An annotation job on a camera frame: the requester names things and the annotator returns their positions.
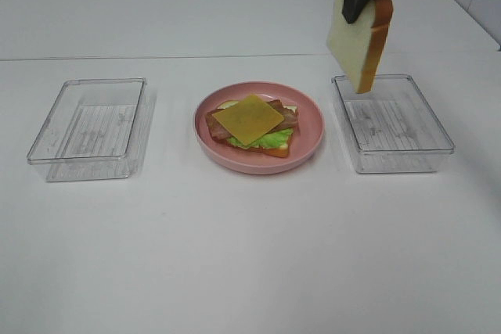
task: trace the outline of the transparent box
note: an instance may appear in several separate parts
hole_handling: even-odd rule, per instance
[[[356,172],[435,172],[454,153],[410,76],[378,75],[364,94],[356,94],[346,76],[335,77],[333,85],[334,108]]]
[[[146,79],[64,83],[27,155],[46,181],[127,178],[140,167],[153,104]]]

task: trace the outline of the white bread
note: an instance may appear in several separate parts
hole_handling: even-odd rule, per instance
[[[391,0],[370,0],[354,23],[342,14],[344,0],[335,0],[327,46],[357,93],[372,88],[383,53],[393,4]]]

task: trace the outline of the pink plate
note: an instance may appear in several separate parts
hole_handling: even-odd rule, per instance
[[[249,94],[258,95],[267,101],[280,99],[284,105],[297,106],[299,125],[292,137],[287,158],[235,149],[211,138],[205,123],[205,113],[225,101],[243,99]],[[210,94],[196,109],[194,126],[198,142],[211,159],[246,174],[277,174],[295,168],[315,152],[323,136],[322,113],[308,96],[286,85],[262,81],[233,84]]]

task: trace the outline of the cheese slice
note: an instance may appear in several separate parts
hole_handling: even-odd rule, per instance
[[[283,115],[254,94],[212,114],[238,141],[249,145],[283,122]]]

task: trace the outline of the green lettuce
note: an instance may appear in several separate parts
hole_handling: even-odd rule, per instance
[[[249,148],[263,148],[263,149],[278,149],[281,145],[287,143],[287,139],[294,132],[293,128],[286,128],[281,131],[267,133],[266,135],[258,138],[256,141],[249,145],[244,145],[242,142],[238,141],[235,137],[227,138],[226,141],[241,149]]]

